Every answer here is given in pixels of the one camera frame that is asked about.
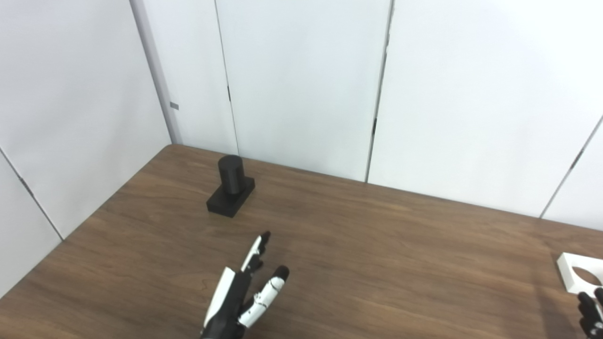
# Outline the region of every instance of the black cylinder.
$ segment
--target black cylinder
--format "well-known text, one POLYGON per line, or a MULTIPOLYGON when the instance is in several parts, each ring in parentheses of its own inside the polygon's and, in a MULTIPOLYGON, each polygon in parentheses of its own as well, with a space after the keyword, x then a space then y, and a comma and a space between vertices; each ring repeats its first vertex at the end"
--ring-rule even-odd
POLYGON ((218 161, 222 189, 228 194, 239 194, 245 189, 243 160, 239 156, 224 156, 218 161))

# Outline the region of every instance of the wood grain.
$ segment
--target wood grain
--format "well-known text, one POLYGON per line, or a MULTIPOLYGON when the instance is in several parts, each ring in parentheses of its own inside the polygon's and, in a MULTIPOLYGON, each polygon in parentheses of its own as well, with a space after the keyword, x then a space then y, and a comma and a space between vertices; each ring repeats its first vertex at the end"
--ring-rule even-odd
POLYGON ((197 338, 267 229, 253 290, 291 276, 248 339, 583 337, 555 260, 603 258, 603 232, 253 160, 229 219, 220 157, 165 148, 0 300, 0 338, 197 338))

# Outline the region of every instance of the white wall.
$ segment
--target white wall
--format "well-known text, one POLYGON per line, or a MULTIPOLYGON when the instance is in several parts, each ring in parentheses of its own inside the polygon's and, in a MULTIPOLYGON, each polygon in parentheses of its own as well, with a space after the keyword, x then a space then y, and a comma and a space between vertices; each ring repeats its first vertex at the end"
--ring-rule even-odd
POLYGON ((364 180, 389 0, 218 0, 240 155, 364 180))
POLYGON ((603 230, 603 128, 600 126, 543 218, 603 230))
POLYGON ((237 154, 213 0, 132 0, 179 144, 237 154), (169 108, 172 101, 178 110, 169 108))
POLYGON ((169 144, 130 4, 0 2, 0 145, 63 236, 169 144))
POLYGON ((601 17, 397 0, 369 182, 539 216, 603 112, 601 17))
POLYGON ((56 245, 60 238, 0 154, 0 297, 56 245))

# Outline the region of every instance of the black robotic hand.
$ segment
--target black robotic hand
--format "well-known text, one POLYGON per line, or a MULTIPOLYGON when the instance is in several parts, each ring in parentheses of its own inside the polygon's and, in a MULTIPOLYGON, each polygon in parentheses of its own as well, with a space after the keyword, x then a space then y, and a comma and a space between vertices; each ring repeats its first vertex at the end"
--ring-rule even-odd
MULTIPOLYGON (((595 297, 599 304, 603 305, 603 288, 599 287, 595 290, 595 297)), ((603 339, 603 314, 601 313, 601 305, 598 305, 591 297, 580 292, 578 294, 580 305, 578 309, 582 313, 580 326, 586 334, 587 339, 603 339)))
POLYGON ((207 310, 201 339, 242 338, 245 330, 264 314, 283 288, 289 276, 286 266, 277 268, 262 291, 243 304, 253 273, 262 267, 260 256, 266 251, 269 238, 270 232, 265 232, 256 239, 241 271, 224 269, 207 310))

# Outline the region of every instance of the black rectangular block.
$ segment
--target black rectangular block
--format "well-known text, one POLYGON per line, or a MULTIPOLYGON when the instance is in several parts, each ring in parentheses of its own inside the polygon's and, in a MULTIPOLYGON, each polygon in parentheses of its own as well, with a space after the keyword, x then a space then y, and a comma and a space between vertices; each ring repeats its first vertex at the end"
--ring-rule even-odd
POLYGON ((207 210, 225 217, 234 217, 256 187, 256 181, 253 178, 245 177, 245 184, 245 189, 239 194, 226 194, 220 185, 207 201, 207 210))

